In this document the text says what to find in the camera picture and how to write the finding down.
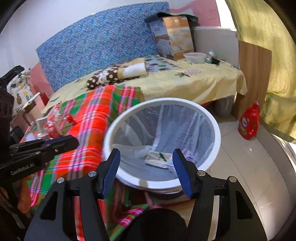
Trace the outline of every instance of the wooden board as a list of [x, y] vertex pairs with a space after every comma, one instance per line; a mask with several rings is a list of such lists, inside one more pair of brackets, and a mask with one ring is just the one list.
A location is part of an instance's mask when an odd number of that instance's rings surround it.
[[239, 41], [239, 67], [246, 77], [246, 96], [237, 94], [232, 114], [240, 120], [248, 107], [255, 101], [264, 103], [271, 70], [271, 51], [253, 44]]

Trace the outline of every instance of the yellow curtain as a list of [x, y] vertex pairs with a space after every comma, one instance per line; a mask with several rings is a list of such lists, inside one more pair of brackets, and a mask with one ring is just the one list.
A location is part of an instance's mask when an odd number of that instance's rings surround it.
[[261, 111], [265, 127], [289, 142], [296, 142], [296, 45], [291, 35], [264, 0], [226, 3], [238, 39], [272, 51], [269, 85]]

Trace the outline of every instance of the red item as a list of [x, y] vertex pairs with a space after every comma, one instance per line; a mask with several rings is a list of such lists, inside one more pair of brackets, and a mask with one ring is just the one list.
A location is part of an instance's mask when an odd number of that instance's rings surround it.
[[69, 114], [69, 115], [66, 115], [64, 119], [67, 119], [67, 121], [69, 123], [73, 123], [73, 125], [76, 124], [75, 120], [73, 120], [73, 117]]
[[47, 94], [46, 94], [46, 93], [42, 93], [42, 94], [40, 95], [40, 97], [41, 97], [41, 99], [42, 99], [43, 104], [44, 104], [44, 105], [47, 105], [47, 103], [48, 103], [48, 101], [49, 101]]
[[255, 102], [252, 107], [246, 110], [240, 119], [238, 131], [243, 138], [250, 140], [256, 136], [259, 127], [259, 119], [259, 104]]
[[62, 131], [54, 121], [48, 121], [46, 123], [47, 132], [51, 138], [58, 138], [62, 136]]
[[206, 108], [208, 105], [210, 105], [212, 103], [213, 103], [213, 101], [210, 101], [210, 102], [207, 102], [207, 103], [202, 104], [201, 106], [204, 107], [204, 108]]

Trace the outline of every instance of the pink wall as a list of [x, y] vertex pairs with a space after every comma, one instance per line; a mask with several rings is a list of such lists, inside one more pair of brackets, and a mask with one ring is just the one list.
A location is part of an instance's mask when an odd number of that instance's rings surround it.
[[192, 11], [198, 17], [199, 26], [221, 26], [215, 0], [194, 0], [178, 9], [173, 8], [174, 4], [170, 4], [170, 6], [171, 13], [184, 13], [185, 11], [187, 13]]
[[53, 94], [52, 87], [47, 81], [40, 62], [31, 69], [30, 75], [30, 84], [34, 94], [37, 92], [46, 93], [47, 96], [51, 96]]

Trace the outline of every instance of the metal screw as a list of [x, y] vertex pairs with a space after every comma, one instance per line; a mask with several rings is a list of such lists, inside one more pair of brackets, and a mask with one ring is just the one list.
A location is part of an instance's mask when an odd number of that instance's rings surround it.
[[57, 183], [62, 183], [63, 181], [65, 181], [65, 179], [64, 179], [63, 177], [59, 177], [59, 178], [57, 179]]
[[231, 181], [232, 183], [235, 183], [237, 181], [237, 179], [235, 177], [230, 177], [229, 181]]
[[199, 176], [201, 176], [201, 177], [205, 176], [205, 172], [202, 171], [202, 170], [199, 170], [199, 171], [197, 172], [197, 174], [198, 174]]
[[96, 175], [96, 171], [90, 171], [90, 172], [89, 172], [89, 176], [90, 176], [90, 177], [94, 177], [95, 175]]

